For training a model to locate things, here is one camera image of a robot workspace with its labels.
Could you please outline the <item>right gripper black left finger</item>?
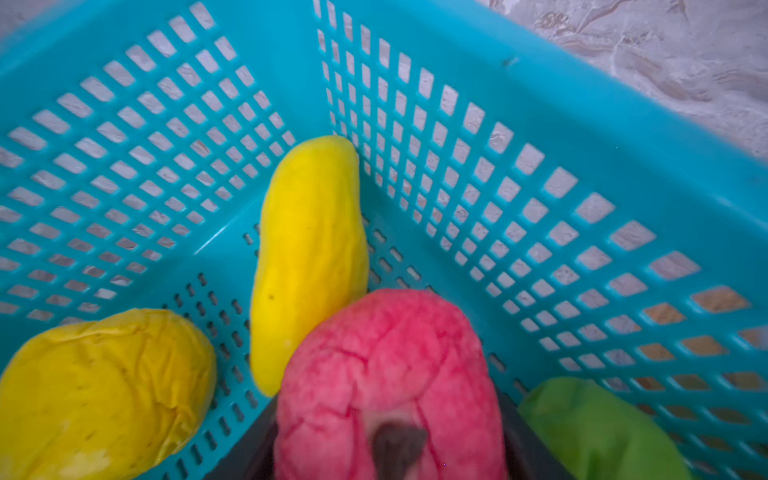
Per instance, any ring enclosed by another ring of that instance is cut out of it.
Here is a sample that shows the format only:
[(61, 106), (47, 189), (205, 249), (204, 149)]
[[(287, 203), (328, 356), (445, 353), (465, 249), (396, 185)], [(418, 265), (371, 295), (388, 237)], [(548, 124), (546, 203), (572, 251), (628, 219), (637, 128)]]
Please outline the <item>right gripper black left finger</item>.
[(274, 480), (274, 446), (278, 434), (277, 398), (273, 398), (230, 452), (204, 479)]

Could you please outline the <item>green fruit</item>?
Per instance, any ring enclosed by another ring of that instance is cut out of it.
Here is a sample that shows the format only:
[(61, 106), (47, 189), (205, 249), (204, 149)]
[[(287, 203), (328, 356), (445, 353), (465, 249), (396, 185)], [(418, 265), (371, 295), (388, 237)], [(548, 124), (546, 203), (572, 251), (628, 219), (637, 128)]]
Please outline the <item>green fruit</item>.
[(518, 413), (576, 479), (693, 477), (662, 428), (589, 380), (546, 380), (525, 396)]

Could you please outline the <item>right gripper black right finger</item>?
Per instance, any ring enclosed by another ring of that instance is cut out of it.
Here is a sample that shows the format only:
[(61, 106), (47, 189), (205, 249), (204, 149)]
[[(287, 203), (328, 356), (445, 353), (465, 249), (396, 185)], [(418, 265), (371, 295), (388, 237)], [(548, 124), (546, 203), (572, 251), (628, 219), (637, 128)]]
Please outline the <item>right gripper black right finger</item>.
[(511, 397), (496, 388), (502, 416), (508, 479), (574, 480), (517, 411)]

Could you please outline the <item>teal plastic basket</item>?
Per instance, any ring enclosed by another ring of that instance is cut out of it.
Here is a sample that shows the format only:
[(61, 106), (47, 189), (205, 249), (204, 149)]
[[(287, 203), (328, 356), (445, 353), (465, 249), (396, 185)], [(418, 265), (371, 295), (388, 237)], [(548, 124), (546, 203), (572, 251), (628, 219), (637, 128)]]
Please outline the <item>teal plastic basket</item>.
[(767, 475), (767, 165), (472, 1), (65, 1), (1, 43), (1, 359), (166, 308), (210, 338), (204, 479), (249, 369), (261, 204), (296, 143), (361, 158), (371, 288), (430, 289), (515, 404), (594, 381), (700, 479)]

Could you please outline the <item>red fruit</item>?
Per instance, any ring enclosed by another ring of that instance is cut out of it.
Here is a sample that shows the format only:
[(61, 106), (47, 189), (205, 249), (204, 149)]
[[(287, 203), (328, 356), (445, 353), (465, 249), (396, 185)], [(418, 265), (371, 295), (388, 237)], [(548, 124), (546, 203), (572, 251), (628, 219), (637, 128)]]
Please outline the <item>red fruit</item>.
[(320, 324), (277, 400), (279, 479), (504, 479), (482, 344), (427, 290), (381, 289)]

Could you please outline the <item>yellow lemon fruit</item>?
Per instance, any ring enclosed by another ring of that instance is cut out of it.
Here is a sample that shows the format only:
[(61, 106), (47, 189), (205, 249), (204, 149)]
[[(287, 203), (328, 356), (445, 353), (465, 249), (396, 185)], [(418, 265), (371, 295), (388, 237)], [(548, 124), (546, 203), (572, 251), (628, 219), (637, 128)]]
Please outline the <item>yellow lemon fruit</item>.
[(1, 376), (1, 476), (134, 479), (195, 436), (216, 377), (210, 340), (169, 310), (42, 332)]

